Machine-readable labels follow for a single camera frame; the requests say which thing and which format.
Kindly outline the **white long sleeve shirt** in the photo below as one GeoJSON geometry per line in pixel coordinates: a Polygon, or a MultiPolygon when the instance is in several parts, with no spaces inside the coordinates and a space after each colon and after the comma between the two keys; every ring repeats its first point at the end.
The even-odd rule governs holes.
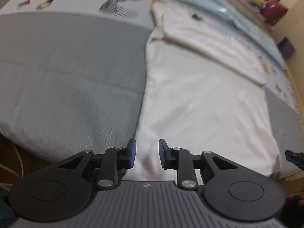
{"type": "Polygon", "coordinates": [[[281,169],[258,58],[189,10],[167,1],[150,7],[155,29],[146,44],[147,79],[125,179],[175,180],[163,170],[158,142],[193,154],[208,150],[265,176],[281,169]]]}

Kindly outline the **grey deer print bed sheet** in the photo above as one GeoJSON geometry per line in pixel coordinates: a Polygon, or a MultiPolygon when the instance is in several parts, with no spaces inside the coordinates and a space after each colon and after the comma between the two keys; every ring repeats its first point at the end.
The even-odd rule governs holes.
{"type": "MultiPolygon", "coordinates": [[[[135,138],[146,88],[146,44],[158,0],[8,0],[1,6],[1,134],[57,162],[103,153],[135,138]]],[[[285,150],[303,150],[303,132],[283,70],[234,27],[179,0],[260,61],[272,133],[281,154],[275,179],[298,168],[285,150]]]]}

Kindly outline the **red cushion on windowsill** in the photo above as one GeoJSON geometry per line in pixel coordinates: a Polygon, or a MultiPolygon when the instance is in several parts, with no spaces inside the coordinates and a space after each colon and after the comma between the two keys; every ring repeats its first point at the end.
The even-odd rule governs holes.
{"type": "Polygon", "coordinates": [[[287,14],[288,10],[277,0],[269,0],[261,14],[265,18],[265,23],[274,25],[287,14]]]}

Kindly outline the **light blue folded sheet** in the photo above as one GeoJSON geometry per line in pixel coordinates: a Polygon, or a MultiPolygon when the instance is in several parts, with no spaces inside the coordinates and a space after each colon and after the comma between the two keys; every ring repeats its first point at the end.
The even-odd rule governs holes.
{"type": "Polygon", "coordinates": [[[234,27],[257,47],[264,51],[278,67],[286,70],[287,66],[280,54],[274,40],[266,34],[260,27],[255,25],[246,16],[242,15],[238,10],[233,8],[225,0],[179,0],[183,3],[192,5],[198,9],[222,20],[226,24],[234,27]]]}

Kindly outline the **purple box by wall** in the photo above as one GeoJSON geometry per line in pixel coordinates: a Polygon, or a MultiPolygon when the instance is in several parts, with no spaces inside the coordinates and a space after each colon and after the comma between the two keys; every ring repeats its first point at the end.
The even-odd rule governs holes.
{"type": "Polygon", "coordinates": [[[282,57],[285,60],[288,60],[293,56],[293,54],[296,52],[295,47],[290,42],[290,40],[287,37],[284,37],[278,44],[277,47],[282,55],[282,57]]]}

